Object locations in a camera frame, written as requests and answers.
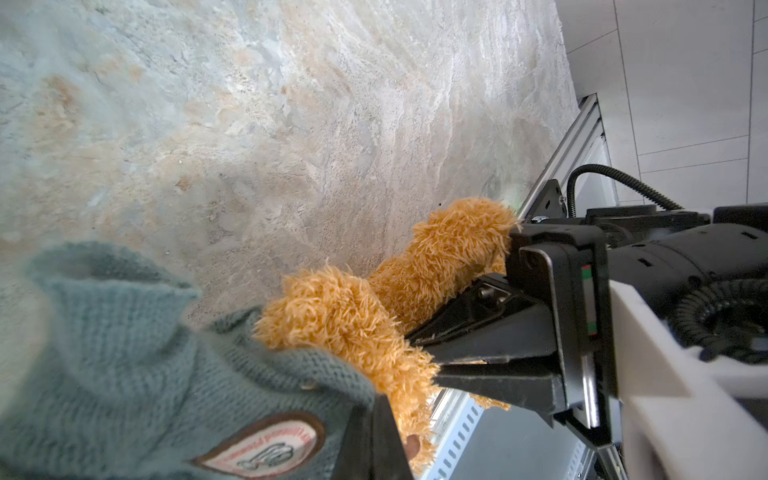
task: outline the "white tiled wall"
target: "white tiled wall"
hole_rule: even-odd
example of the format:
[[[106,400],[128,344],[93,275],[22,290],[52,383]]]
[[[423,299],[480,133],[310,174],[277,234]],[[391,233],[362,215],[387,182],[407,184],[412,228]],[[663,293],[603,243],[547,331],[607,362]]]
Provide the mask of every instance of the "white tiled wall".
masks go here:
[[[686,207],[768,202],[768,0],[556,2],[614,167]]]

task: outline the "stone countertop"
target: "stone countertop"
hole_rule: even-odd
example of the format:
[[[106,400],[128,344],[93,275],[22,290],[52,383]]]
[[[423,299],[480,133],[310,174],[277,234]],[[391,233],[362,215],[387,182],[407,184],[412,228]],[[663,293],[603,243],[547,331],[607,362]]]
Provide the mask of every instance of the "stone countertop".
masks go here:
[[[366,275],[455,198],[520,204],[577,114],[552,0],[10,0],[0,25],[2,378],[45,338],[18,275],[42,247],[139,250],[204,290],[201,325],[301,267]]]

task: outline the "green knitted sweater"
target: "green knitted sweater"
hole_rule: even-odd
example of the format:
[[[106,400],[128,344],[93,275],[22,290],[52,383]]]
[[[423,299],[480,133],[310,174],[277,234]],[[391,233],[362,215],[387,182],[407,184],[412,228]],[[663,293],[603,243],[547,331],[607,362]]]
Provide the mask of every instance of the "green knitted sweater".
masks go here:
[[[50,343],[0,417],[0,467],[21,478],[329,478],[353,406],[375,390],[317,349],[269,352],[258,309],[195,333],[198,291],[105,243],[36,257]]]

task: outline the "coiled cable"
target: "coiled cable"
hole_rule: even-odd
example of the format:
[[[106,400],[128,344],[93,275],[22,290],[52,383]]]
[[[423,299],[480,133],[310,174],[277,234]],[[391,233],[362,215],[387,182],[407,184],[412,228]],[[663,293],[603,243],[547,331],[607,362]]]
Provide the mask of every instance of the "coiled cable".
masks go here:
[[[660,194],[650,185],[641,182],[640,180],[638,180],[635,177],[632,177],[631,175],[627,175],[621,170],[616,170],[615,168],[609,167],[607,165],[586,164],[586,165],[581,165],[580,167],[573,170],[573,172],[571,172],[571,175],[568,177],[568,189],[566,190],[566,195],[567,195],[566,204],[568,205],[569,218],[576,217],[576,179],[578,178],[579,175],[586,174],[586,173],[600,174],[606,177],[613,178],[617,182],[623,185],[626,185],[627,187],[638,192],[640,195],[642,195],[643,197],[646,197],[648,200],[654,202],[656,205],[658,205],[659,207],[665,210],[682,210],[683,209],[682,205],[673,202],[669,198]]]
[[[728,335],[714,332],[717,317],[737,308],[751,310],[750,323],[765,333],[768,329],[768,280],[711,283],[686,295],[677,304],[669,325],[681,345],[704,348],[700,356],[704,361],[722,354],[749,364],[768,362],[768,351],[752,349]]]

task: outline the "embroidered patch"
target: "embroidered patch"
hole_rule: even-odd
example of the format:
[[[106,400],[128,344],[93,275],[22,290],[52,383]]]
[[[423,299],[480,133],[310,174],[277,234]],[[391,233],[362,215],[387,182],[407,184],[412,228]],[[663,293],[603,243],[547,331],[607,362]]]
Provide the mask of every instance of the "embroidered patch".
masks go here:
[[[325,429],[315,416],[287,412],[247,426],[192,462],[241,478],[271,478],[299,468],[324,442]]]

